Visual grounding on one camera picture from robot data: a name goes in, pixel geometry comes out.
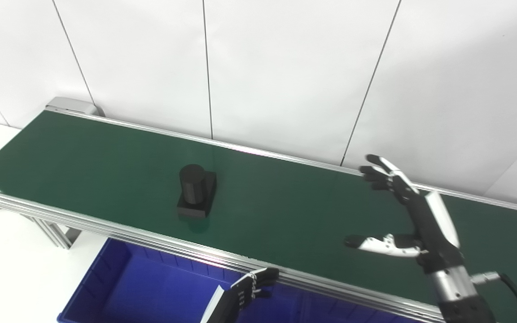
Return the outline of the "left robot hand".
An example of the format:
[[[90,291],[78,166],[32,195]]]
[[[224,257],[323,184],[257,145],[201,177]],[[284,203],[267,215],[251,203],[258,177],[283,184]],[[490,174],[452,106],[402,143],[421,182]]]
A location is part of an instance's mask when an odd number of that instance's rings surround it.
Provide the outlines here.
[[[218,286],[201,317],[201,323],[235,323],[240,312],[256,298],[270,298],[269,288],[280,277],[279,268],[267,266],[252,270],[228,289]]]

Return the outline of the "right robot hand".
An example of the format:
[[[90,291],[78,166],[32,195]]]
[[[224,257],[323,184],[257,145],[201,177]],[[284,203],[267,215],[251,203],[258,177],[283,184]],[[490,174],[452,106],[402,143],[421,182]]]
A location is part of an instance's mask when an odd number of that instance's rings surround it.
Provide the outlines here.
[[[417,186],[386,158],[368,154],[369,165],[359,167],[373,190],[391,192],[406,208],[414,232],[383,237],[349,235],[348,248],[399,258],[415,258],[425,274],[464,265],[460,242],[447,208],[435,191],[422,194]]]

